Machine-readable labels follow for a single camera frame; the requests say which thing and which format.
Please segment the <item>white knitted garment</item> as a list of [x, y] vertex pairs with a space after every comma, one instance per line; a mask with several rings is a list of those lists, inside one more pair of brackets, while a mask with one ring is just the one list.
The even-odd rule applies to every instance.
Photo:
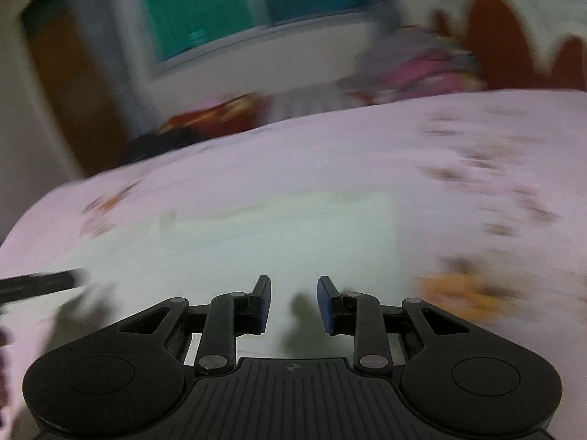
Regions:
[[69, 255], [121, 319], [179, 296], [206, 304], [271, 279], [263, 336], [240, 339], [242, 356], [346, 356], [351, 341], [324, 332], [316, 282], [398, 302], [406, 283], [386, 193], [317, 193], [268, 201], [212, 219], [164, 214], [117, 228]]

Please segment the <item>stack of folded clothes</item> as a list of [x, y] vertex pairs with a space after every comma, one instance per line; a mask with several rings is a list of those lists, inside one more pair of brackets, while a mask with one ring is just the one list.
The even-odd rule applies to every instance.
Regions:
[[450, 37], [404, 27], [377, 39], [359, 55], [354, 72], [337, 81], [366, 105], [411, 98], [483, 91], [481, 67]]

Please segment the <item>pink floral bed sheet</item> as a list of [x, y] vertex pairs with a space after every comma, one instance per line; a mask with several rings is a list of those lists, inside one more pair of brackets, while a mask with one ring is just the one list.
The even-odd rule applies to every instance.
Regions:
[[6, 310], [13, 341], [2, 437], [37, 433], [21, 382], [41, 353], [120, 320], [109, 293], [71, 265], [74, 250], [166, 214], [212, 219], [317, 193], [388, 194], [407, 288], [396, 303], [424, 298], [540, 353], [563, 382], [552, 435], [585, 437], [579, 91], [455, 94], [290, 119], [54, 189], [13, 227], [1, 273], [78, 268], [85, 279]]

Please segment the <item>brown wooden door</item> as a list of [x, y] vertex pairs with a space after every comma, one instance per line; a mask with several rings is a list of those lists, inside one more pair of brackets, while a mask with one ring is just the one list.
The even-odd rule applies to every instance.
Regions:
[[120, 166], [130, 142], [65, 0], [32, 0], [20, 20], [43, 94], [81, 172]]

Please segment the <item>black garment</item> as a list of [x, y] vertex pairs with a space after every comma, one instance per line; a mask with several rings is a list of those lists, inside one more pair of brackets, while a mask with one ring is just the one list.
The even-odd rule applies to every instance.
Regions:
[[204, 138], [186, 127], [164, 132], [150, 132], [130, 142], [124, 163], [144, 161], [202, 141]]

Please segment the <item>red floral blanket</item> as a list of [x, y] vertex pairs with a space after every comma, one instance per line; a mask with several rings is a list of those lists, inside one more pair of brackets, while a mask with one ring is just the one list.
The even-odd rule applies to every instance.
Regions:
[[158, 131], [188, 128], [206, 139], [224, 137], [256, 128], [268, 107], [268, 98], [245, 93], [212, 107], [174, 115]]

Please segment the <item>grey striped sheet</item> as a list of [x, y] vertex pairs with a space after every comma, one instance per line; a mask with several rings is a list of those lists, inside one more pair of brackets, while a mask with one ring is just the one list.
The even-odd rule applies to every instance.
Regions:
[[264, 124], [363, 105], [360, 98], [344, 92], [334, 82], [314, 84], [271, 94]]

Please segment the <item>red white scalloped headboard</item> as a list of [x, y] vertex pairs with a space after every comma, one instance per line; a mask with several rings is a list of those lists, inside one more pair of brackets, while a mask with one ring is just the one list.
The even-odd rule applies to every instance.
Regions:
[[586, 90], [586, 39], [567, 34], [554, 45], [552, 59], [539, 62], [537, 44], [506, 0], [471, 0], [464, 29], [443, 9], [430, 13], [434, 32], [461, 44], [475, 58], [489, 91], [498, 89]]

